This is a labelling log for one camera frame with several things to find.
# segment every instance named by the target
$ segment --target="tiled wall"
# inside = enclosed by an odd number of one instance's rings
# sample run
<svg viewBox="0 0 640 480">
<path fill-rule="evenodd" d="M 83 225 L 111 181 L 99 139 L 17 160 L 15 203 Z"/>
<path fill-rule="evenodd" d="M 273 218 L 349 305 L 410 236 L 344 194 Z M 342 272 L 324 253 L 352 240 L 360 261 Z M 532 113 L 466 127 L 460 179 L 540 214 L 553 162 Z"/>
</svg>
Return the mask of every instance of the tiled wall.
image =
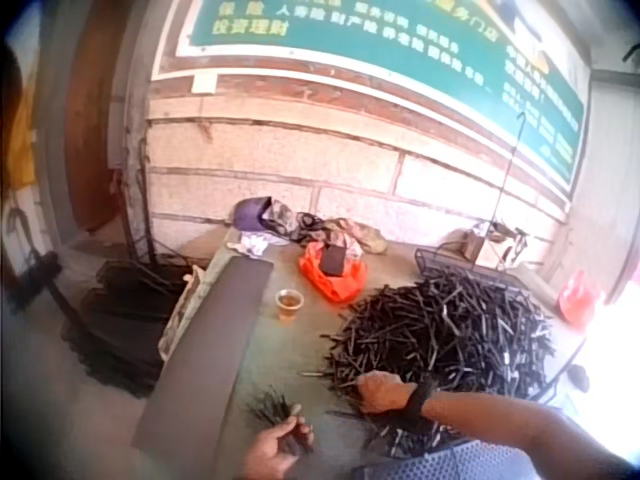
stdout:
<svg viewBox="0 0 640 480">
<path fill-rule="evenodd" d="M 340 109 L 185 96 L 152 99 L 149 120 L 154 233 L 172 248 L 263 195 L 371 224 L 390 240 L 439 245 L 491 218 L 504 176 L 455 146 Z M 498 216 L 535 236 L 525 260 L 538 266 L 564 213 L 519 182 L 507 190 Z"/>
</svg>

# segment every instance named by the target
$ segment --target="plastic cup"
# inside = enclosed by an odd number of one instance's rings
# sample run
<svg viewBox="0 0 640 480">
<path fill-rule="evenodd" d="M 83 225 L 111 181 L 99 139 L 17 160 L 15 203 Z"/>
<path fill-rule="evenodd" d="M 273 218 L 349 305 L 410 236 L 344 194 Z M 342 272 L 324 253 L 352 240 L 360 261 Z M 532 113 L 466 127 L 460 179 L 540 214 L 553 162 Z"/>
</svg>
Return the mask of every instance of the plastic cup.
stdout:
<svg viewBox="0 0 640 480">
<path fill-rule="evenodd" d="M 304 304 L 304 297 L 297 290 L 280 290 L 276 295 L 278 318 L 283 323 L 292 322 Z"/>
</svg>

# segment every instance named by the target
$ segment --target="mesh surface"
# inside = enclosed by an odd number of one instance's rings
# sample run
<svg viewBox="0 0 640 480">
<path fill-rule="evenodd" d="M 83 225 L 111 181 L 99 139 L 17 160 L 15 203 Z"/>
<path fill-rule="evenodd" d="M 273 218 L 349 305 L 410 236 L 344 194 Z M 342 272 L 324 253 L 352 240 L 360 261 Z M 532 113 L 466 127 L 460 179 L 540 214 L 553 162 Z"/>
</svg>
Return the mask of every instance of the mesh surface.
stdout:
<svg viewBox="0 0 640 480">
<path fill-rule="evenodd" d="M 529 457 L 513 448 L 473 441 L 424 458 L 359 469 L 359 480 L 534 480 Z"/>
</svg>

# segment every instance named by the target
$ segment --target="human hand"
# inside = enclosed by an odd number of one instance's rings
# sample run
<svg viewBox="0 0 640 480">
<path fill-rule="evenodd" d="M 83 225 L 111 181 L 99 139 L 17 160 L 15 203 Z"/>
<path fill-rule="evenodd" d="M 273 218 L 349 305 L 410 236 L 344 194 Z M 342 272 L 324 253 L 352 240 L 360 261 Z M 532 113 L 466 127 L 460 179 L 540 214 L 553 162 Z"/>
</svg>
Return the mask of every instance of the human hand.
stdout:
<svg viewBox="0 0 640 480">
<path fill-rule="evenodd" d="M 262 431 L 256 437 L 244 459 L 244 478 L 247 480 L 281 480 L 298 460 L 295 455 L 280 453 L 278 440 L 299 429 L 307 443 L 313 443 L 313 432 L 304 417 L 292 415 L 280 425 Z"/>
<path fill-rule="evenodd" d="M 416 388 L 413 383 L 403 383 L 398 375 L 378 370 L 360 375 L 357 385 L 362 397 L 361 408 L 365 413 L 401 410 Z"/>
</svg>

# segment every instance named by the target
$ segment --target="red plastic bag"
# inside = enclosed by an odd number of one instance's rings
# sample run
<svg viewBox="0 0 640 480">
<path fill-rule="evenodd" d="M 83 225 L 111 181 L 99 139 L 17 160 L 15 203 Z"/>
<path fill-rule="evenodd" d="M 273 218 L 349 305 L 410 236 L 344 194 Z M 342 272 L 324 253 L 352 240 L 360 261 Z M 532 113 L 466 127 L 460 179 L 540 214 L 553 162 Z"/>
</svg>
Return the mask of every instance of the red plastic bag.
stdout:
<svg viewBox="0 0 640 480">
<path fill-rule="evenodd" d="M 604 298 L 604 293 L 587 284 L 582 270 L 574 273 L 567 286 L 558 297 L 558 307 L 564 319 L 574 327 L 584 330 L 591 319 L 596 305 Z"/>
<path fill-rule="evenodd" d="M 331 302 L 341 303 L 353 300 L 367 282 L 367 266 L 360 260 L 345 259 L 344 274 L 341 277 L 327 277 L 320 271 L 322 242 L 307 245 L 300 257 L 300 270 L 315 287 Z"/>
</svg>

